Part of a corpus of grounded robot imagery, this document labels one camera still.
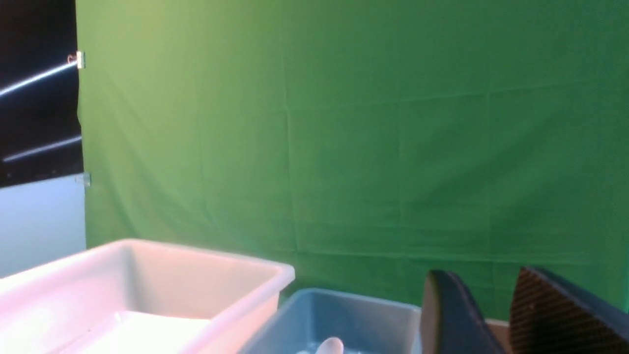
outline light streak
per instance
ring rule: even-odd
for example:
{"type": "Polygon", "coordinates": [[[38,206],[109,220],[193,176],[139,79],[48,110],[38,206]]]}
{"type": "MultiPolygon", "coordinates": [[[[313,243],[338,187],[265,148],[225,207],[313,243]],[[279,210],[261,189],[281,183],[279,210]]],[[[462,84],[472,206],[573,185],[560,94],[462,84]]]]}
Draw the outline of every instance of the light streak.
{"type": "Polygon", "coordinates": [[[75,61],[71,61],[68,62],[67,64],[64,65],[60,65],[58,67],[54,67],[50,70],[44,71],[41,74],[37,74],[33,77],[30,77],[28,79],[22,80],[18,83],[12,84],[10,86],[8,86],[7,88],[3,88],[0,89],[0,98],[2,98],[3,96],[6,96],[9,93],[12,93],[13,91],[23,88],[24,86],[27,86],[29,84],[35,83],[41,79],[45,79],[46,77],[52,76],[54,74],[58,74],[62,71],[65,71],[67,69],[70,69],[71,67],[77,67],[77,62],[75,61]]]}
{"type": "Polygon", "coordinates": [[[63,146],[75,144],[77,142],[80,142],[81,140],[82,140],[82,137],[79,135],[77,137],[61,140],[61,141],[58,141],[58,142],[53,143],[53,144],[37,147],[35,149],[30,149],[30,150],[21,152],[19,154],[15,154],[15,155],[11,155],[11,156],[5,157],[3,159],[3,161],[8,163],[8,162],[11,162],[11,161],[23,159],[24,157],[41,154],[41,153],[46,152],[46,151],[55,150],[55,149],[58,149],[58,148],[63,147],[63,146]]]}

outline textured dark panel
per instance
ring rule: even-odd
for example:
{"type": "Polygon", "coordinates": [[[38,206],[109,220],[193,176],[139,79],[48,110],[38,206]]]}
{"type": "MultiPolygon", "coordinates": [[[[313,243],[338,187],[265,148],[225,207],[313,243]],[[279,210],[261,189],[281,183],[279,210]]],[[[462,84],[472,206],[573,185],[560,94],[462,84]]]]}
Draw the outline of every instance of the textured dark panel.
{"type": "Polygon", "coordinates": [[[511,304],[515,353],[629,353],[629,316],[541,269],[522,268],[511,304]]]}

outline dark background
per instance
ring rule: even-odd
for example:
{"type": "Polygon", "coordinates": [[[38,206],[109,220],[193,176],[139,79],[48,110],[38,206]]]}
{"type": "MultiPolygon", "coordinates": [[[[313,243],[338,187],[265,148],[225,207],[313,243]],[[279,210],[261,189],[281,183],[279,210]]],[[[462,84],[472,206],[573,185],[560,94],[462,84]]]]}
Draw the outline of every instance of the dark background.
{"type": "MultiPolygon", "coordinates": [[[[77,50],[74,0],[0,1],[0,89],[62,65],[77,50]]],[[[76,143],[4,163],[7,156],[81,134],[76,69],[0,96],[0,188],[83,171],[76,143]]]]}

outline white object in bin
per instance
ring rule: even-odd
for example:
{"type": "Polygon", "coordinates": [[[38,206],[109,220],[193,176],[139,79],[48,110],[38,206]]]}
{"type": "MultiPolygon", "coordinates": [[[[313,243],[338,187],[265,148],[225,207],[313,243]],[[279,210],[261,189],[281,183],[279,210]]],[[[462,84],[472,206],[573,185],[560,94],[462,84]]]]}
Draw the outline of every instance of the white object in bin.
{"type": "MultiPolygon", "coordinates": [[[[0,353],[95,348],[150,316],[159,316],[153,341],[168,340],[160,331],[175,322],[187,328],[169,336],[177,353],[236,353],[294,277],[292,266],[257,258],[117,241],[0,280],[0,353]]],[[[142,336],[129,345],[142,345],[142,336]]],[[[173,353],[162,348],[148,352],[173,353]]]]}
{"type": "Polygon", "coordinates": [[[321,343],[315,354],[343,354],[343,342],[337,337],[330,337],[321,343]]]}

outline green backdrop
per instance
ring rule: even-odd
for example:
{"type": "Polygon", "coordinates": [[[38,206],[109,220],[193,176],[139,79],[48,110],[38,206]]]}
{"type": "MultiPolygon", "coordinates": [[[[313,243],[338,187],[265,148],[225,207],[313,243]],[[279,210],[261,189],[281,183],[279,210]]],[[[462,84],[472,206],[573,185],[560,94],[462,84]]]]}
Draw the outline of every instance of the green backdrop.
{"type": "Polygon", "coordinates": [[[518,267],[626,309],[629,3],[77,0],[87,237],[505,318],[518,267]]]}

